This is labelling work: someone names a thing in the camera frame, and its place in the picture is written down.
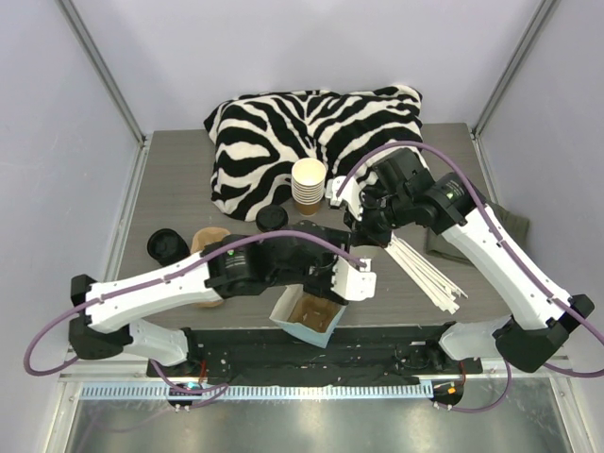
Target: zebra print fabric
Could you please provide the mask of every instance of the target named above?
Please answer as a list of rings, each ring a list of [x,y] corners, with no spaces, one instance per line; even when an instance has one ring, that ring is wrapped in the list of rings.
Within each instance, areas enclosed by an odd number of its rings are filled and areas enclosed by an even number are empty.
[[[321,160],[329,180],[385,143],[421,142],[421,99],[416,90],[396,85],[349,94],[269,92],[226,101],[204,122],[216,144],[211,199],[224,214],[250,222],[260,208],[292,196],[291,171],[299,159]],[[359,182],[376,184],[376,175],[367,170],[360,168]]]

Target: brown paper cup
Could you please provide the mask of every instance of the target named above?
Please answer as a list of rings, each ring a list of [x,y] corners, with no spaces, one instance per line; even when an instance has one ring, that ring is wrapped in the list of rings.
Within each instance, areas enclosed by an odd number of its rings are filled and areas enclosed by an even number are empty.
[[[206,248],[206,245],[222,241],[225,236],[228,236],[229,234],[230,231],[224,228],[219,228],[217,226],[209,226],[207,228],[200,229],[193,236],[193,242],[191,244],[191,254],[201,252],[204,248]],[[203,304],[195,304],[195,306],[200,309],[209,309],[211,307],[221,305],[223,302],[224,300],[216,300],[214,302],[204,302]]]
[[[322,201],[323,200],[319,200],[316,203],[312,203],[311,205],[303,205],[302,203],[299,203],[294,200],[294,205],[298,212],[308,217],[316,214],[319,211],[319,209],[321,208]]]

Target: paper cup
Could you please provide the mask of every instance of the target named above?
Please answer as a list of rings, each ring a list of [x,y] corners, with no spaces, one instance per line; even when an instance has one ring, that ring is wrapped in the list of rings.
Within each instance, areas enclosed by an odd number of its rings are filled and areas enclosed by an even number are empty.
[[[292,167],[292,179],[300,186],[323,184],[327,168],[322,161],[313,158],[300,159]]]
[[[304,204],[304,203],[300,203],[299,201],[294,200],[294,206],[298,210],[298,212],[300,212],[302,215],[304,215],[306,217],[310,217],[319,211],[319,209],[321,208],[322,201],[323,200],[321,199],[314,203]]]
[[[301,159],[292,167],[292,196],[302,215],[313,215],[325,195],[327,168],[318,159]]]

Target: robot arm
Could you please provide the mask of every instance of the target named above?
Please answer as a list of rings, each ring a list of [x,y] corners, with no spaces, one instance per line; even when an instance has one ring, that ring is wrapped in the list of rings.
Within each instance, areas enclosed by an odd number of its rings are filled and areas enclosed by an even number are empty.
[[[351,234],[303,222],[290,229],[306,232],[347,252]],[[85,360],[121,352],[156,360],[164,366],[199,363],[197,344],[188,329],[170,330],[142,318],[191,303],[213,302],[236,295],[259,295],[272,286],[302,284],[304,291],[346,305],[373,297],[376,274],[370,261],[357,269],[322,245],[280,237],[233,247],[208,262],[201,257],[245,236],[230,235],[201,254],[146,274],[98,283],[88,276],[72,279],[75,305],[98,299],[71,321],[69,337]]]
[[[583,317],[594,309],[587,296],[571,296],[546,276],[487,206],[486,214],[502,237],[498,240],[457,175],[449,174],[434,181],[428,168],[408,148],[395,150],[374,164],[373,169],[383,186],[378,196],[362,191],[354,180],[337,195],[344,183],[343,176],[334,179],[327,190],[331,206],[346,204],[344,222],[352,231],[367,243],[387,246],[393,229],[410,223],[431,228],[474,263],[512,312],[512,317],[450,327],[440,346],[452,359],[500,354],[517,368],[533,372],[578,326],[552,299],[561,300]],[[502,246],[504,241],[526,269]],[[545,294],[528,277],[527,270],[536,276],[541,288],[548,288],[553,295]]]

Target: white wall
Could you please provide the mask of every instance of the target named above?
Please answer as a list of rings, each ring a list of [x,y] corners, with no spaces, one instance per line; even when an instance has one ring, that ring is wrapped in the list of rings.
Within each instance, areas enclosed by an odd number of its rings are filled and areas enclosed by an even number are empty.
[[[144,131],[245,93],[407,83],[473,124],[538,0],[75,0]]]
[[[604,3],[561,2],[484,134],[503,205],[532,220],[530,252],[571,294],[588,294],[604,329]],[[604,367],[581,329],[579,371]],[[578,382],[604,451],[604,377]]]
[[[52,1],[0,2],[0,450],[38,452],[57,377],[33,335],[102,277],[136,144]],[[35,355],[60,363],[66,326]]]

